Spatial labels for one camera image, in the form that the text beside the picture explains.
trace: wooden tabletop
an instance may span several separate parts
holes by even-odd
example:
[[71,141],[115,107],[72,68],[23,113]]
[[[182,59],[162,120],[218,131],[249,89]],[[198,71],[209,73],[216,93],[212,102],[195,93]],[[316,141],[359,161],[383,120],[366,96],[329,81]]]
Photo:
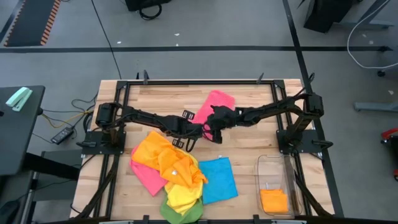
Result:
[[[113,102],[116,82],[116,80],[101,82],[93,121],[98,105]],[[288,96],[295,95],[301,88],[299,79],[285,80]],[[236,106],[240,107],[258,107],[272,103],[270,85],[140,85],[131,87],[128,105],[159,115],[181,116],[183,110],[196,113],[211,90],[221,90],[233,96]],[[302,106],[302,101],[298,101],[297,105]],[[285,116],[282,117],[284,127],[286,127]],[[191,152],[198,161],[216,159],[219,155],[229,157],[239,194],[236,198],[205,205],[202,219],[252,219],[254,214],[258,214],[260,218],[273,218],[265,214],[257,204],[254,165],[261,155],[279,154],[275,135],[277,128],[277,120],[274,116],[263,119],[257,125],[248,128],[237,127],[224,130],[222,144],[215,144],[205,139],[198,140]],[[125,130],[127,132],[126,146],[119,161],[111,219],[142,220],[143,215],[149,215],[151,220],[162,220],[164,218],[160,214],[159,208],[165,197],[165,192],[161,190],[155,197],[152,197],[129,166],[132,149],[149,132],[157,131],[159,133],[160,131],[135,123],[126,123]],[[103,156],[97,155],[80,172],[73,208],[81,211],[96,192],[102,161]],[[321,160],[308,154],[301,154],[301,161],[308,189],[325,210],[334,213]],[[100,215],[105,214],[107,197],[108,191],[104,193]],[[71,217],[76,215],[74,211],[71,212]]]

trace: pink napkin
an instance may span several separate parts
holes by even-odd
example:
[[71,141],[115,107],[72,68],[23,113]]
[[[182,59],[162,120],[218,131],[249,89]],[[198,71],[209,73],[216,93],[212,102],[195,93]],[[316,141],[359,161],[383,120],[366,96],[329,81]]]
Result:
[[[132,150],[131,155],[136,152],[137,148],[138,146]],[[153,168],[139,164],[133,160],[130,160],[130,166],[132,171],[152,196],[155,196],[156,193],[167,183],[167,180],[160,177],[159,171]]]
[[[211,106],[226,106],[233,110],[234,105],[235,105],[235,98],[227,95],[226,93],[223,93],[222,91],[213,90],[209,93],[205,103],[195,114],[192,123],[204,124],[207,121],[207,117],[214,113]],[[213,139],[213,136],[211,134],[205,133],[205,135],[207,138]]]

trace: clear plastic container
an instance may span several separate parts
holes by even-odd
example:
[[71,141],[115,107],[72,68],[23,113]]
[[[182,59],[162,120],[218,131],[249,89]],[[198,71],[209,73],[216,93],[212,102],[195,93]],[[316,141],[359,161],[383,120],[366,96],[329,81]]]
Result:
[[259,208],[264,211],[261,200],[260,191],[266,190],[278,190],[281,189],[287,196],[288,210],[287,212],[267,212],[268,215],[277,217],[294,217],[300,214],[301,204],[297,197],[297,190],[295,187],[294,170],[293,164],[291,163],[291,157],[286,155],[263,155],[260,156],[254,167],[256,175],[256,187],[257,187],[257,202]]

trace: orange and black striped mat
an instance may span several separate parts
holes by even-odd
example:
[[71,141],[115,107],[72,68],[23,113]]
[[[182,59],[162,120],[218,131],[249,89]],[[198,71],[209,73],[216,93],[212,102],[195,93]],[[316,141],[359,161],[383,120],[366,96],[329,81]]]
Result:
[[60,2],[60,0],[24,0],[4,46],[45,45],[49,40]]

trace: blue cloth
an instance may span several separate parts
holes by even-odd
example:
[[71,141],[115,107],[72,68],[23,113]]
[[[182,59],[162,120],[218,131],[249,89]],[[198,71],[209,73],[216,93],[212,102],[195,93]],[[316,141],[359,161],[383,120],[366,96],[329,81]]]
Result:
[[228,157],[201,161],[199,168],[209,181],[208,184],[203,184],[204,205],[238,196]]

